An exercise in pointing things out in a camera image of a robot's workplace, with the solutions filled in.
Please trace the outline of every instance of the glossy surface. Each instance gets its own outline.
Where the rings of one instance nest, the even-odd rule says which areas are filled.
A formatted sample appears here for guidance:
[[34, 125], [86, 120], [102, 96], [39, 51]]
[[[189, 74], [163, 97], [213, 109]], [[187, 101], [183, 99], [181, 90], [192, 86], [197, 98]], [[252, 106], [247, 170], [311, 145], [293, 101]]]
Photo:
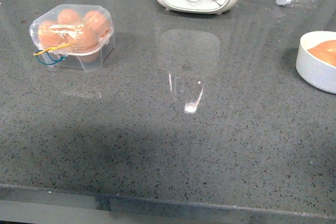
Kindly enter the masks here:
[[[295, 62], [303, 34], [336, 30], [336, 0], [239, 0], [218, 16], [0, 2], [1, 184], [335, 216], [335, 96]], [[99, 71], [33, 57], [29, 25], [62, 3], [110, 12], [117, 44]]]

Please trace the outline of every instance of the blue wire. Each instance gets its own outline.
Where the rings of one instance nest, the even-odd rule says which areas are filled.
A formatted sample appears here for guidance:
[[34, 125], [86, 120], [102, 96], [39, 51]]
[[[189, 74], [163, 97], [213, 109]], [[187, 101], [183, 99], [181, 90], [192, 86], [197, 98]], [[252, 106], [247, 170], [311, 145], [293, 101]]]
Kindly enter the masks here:
[[49, 54], [48, 52], [45, 52], [45, 53], [48, 55], [49, 59], [52, 60], [54, 63], [45, 63], [45, 62], [43, 62], [43, 61], [40, 60], [40, 58], [38, 57], [38, 55], [36, 55], [35, 57], [36, 57], [36, 59], [37, 59], [38, 62], [40, 62], [40, 63], [43, 64], [43, 65], [47, 65], [47, 66], [55, 65], [55, 64], [57, 64], [57, 63], [59, 63], [59, 62], [65, 60], [65, 59], [67, 58], [67, 57], [65, 57], [65, 56], [61, 56], [61, 57], [59, 58], [59, 60], [54, 60], [54, 59], [50, 56], [50, 54]]

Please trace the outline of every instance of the clear plastic container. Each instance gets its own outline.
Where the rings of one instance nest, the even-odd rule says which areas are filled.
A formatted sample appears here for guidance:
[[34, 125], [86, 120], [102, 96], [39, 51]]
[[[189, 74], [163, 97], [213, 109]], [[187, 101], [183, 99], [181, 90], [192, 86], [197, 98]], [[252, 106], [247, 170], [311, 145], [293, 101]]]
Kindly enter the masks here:
[[41, 54], [50, 67], [93, 71], [115, 47], [110, 13], [98, 5], [58, 5], [34, 20], [29, 33], [39, 51], [57, 48]]

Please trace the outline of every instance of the orange food in bowl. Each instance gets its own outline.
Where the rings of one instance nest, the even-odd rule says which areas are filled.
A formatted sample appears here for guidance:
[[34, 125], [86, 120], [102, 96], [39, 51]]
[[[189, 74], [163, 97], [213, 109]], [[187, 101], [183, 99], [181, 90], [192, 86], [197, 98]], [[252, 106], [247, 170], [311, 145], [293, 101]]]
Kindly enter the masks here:
[[83, 21], [86, 26], [91, 27], [100, 37], [103, 37], [110, 28], [108, 19], [97, 10], [91, 10], [86, 13]]
[[65, 35], [63, 35], [57, 28], [53, 28], [54, 24], [54, 21], [46, 20], [38, 27], [38, 39], [46, 48], [57, 47], [67, 42]]
[[316, 58], [336, 67], [336, 40], [324, 41], [308, 50]]
[[77, 24], [81, 21], [81, 17], [73, 9], [64, 9], [57, 16], [57, 22], [59, 24]]

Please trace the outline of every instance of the egg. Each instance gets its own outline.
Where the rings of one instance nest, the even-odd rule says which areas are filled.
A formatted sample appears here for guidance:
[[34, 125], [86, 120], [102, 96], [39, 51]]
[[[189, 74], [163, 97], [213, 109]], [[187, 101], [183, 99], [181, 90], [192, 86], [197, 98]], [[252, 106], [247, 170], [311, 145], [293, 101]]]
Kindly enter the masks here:
[[85, 25], [73, 26], [67, 34], [70, 47], [77, 52], [91, 51], [98, 45], [97, 34]]
[[336, 40], [324, 41], [308, 50], [316, 58], [336, 66]]
[[57, 16], [57, 23], [59, 24], [77, 24], [81, 22], [81, 17], [73, 9], [64, 9]]
[[57, 47], [67, 42], [66, 36], [53, 28], [54, 24], [54, 21], [46, 20], [38, 27], [38, 39], [45, 48]]
[[91, 10], [85, 14], [83, 21], [100, 37], [104, 37], [110, 29], [110, 22], [103, 13], [97, 10]]

